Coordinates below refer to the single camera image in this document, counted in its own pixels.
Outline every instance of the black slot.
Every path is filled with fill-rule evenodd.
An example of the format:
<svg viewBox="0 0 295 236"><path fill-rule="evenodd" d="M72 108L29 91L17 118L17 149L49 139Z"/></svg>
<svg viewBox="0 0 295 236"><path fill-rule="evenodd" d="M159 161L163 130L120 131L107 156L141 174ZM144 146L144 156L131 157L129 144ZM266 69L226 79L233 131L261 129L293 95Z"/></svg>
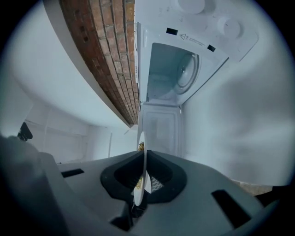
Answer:
<svg viewBox="0 0 295 236"><path fill-rule="evenodd" d="M251 219L224 190L217 190L211 194L235 229Z"/></svg>
<svg viewBox="0 0 295 236"><path fill-rule="evenodd" d="M211 52L214 52L214 51L215 51L215 47L213 47L213 46L211 46L211 45L209 45L207 48L208 48Z"/></svg>
<svg viewBox="0 0 295 236"><path fill-rule="evenodd" d="M170 35L177 35L178 30L167 28L166 33Z"/></svg>
<svg viewBox="0 0 295 236"><path fill-rule="evenodd" d="M79 174L82 174L84 173L84 171L82 171L81 169L75 169L75 170L71 170L71 171L63 171L61 172L62 176L64 178L67 178L67 177L71 177L71 176L74 176L74 175L79 175Z"/></svg>

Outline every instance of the warning label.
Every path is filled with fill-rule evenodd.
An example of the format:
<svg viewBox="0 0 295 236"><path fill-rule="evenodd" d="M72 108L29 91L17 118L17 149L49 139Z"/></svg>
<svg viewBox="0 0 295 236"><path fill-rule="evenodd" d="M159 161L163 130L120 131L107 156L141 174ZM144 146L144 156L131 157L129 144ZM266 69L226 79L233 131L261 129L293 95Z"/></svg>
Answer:
<svg viewBox="0 0 295 236"><path fill-rule="evenodd" d="M179 35L183 40L185 39L186 34Z"/></svg>

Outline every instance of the white wall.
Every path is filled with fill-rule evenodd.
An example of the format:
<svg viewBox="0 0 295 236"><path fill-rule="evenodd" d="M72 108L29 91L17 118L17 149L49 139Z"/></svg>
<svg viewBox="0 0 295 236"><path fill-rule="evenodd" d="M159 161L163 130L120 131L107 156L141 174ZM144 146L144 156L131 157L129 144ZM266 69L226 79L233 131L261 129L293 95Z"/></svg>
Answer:
<svg viewBox="0 0 295 236"><path fill-rule="evenodd" d="M249 1L233 3L259 41L183 105L184 156L235 180L284 185L294 167L294 64L266 16Z"/></svg>
<svg viewBox="0 0 295 236"><path fill-rule="evenodd" d="M73 64L51 25L42 1L17 28L6 60L9 70L25 92L50 106L93 125L128 127L118 112L114 113L114 107L113 110L108 107L111 105L106 104L103 91L98 87L94 91L89 85L89 81L94 79L89 70L82 76Z"/></svg>
<svg viewBox="0 0 295 236"><path fill-rule="evenodd" d="M2 65L0 72L0 134L17 136L33 106L11 73Z"/></svg>
<svg viewBox="0 0 295 236"><path fill-rule="evenodd" d="M87 160L103 159L137 150L137 130L89 128Z"/></svg>
<svg viewBox="0 0 295 236"><path fill-rule="evenodd" d="M90 125L39 100L33 102L26 118L33 139L27 142L50 153L56 163L85 159Z"/></svg>

